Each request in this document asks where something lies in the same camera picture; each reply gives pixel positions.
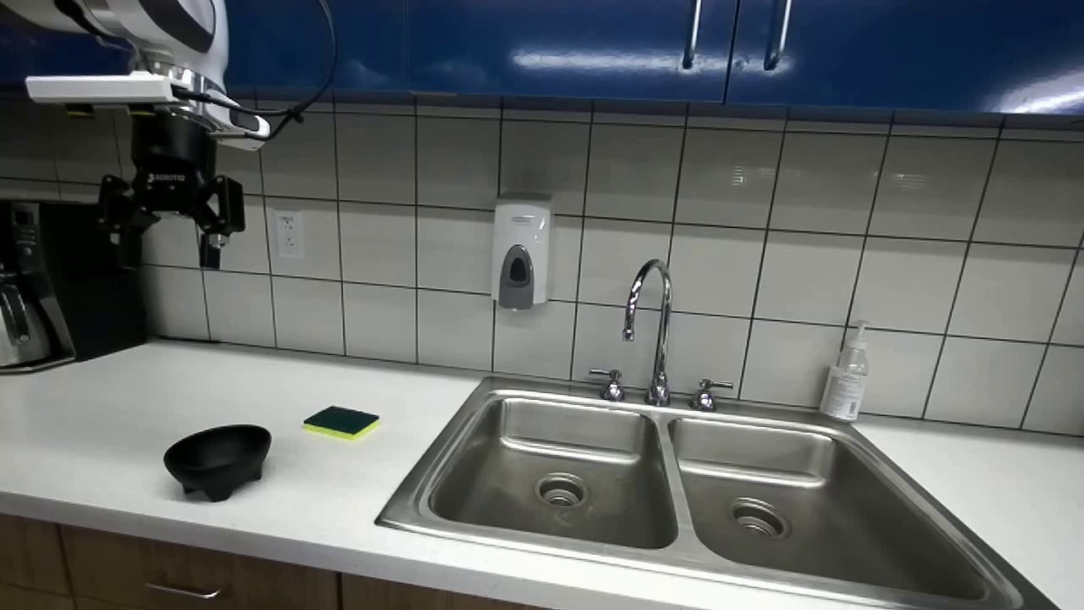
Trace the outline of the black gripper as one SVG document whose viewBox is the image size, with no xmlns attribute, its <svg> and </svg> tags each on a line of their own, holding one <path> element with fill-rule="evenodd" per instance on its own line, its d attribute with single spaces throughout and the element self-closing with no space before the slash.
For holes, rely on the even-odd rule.
<svg viewBox="0 0 1084 610">
<path fill-rule="evenodd" d="M 97 184 L 97 210 L 113 244 L 131 246 L 156 222 L 151 210 L 176 210 L 196 221 L 200 264 L 218 271 L 221 251 L 244 230 L 244 185 L 213 176 L 213 137 L 170 112 L 134 115 L 131 161 L 131 185 L 115 173 Z"/>
</svg>

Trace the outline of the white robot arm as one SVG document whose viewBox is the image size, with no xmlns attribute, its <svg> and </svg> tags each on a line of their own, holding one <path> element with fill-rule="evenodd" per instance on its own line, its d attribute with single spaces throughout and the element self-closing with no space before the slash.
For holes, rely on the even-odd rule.
<svg viewBox="0 0 1084 610">
<path fill-rule="evenodd" d="M 13 17 L 88 33 L 127 51 L 113 73 L 26 73 L 26 97 L 65 107 L 126 107 L 131 118 L 131 176 L 105 173 L 97 184 L 101 222 L 127 253 L 164 218 L 196 222 L 202 269 L 244 221 L 244 185 L 218 168 L 218 150 L 261 150 L 271 122 L 228 92 L 231 20 L 225 0 L 0 0 Z"/>
</svg>

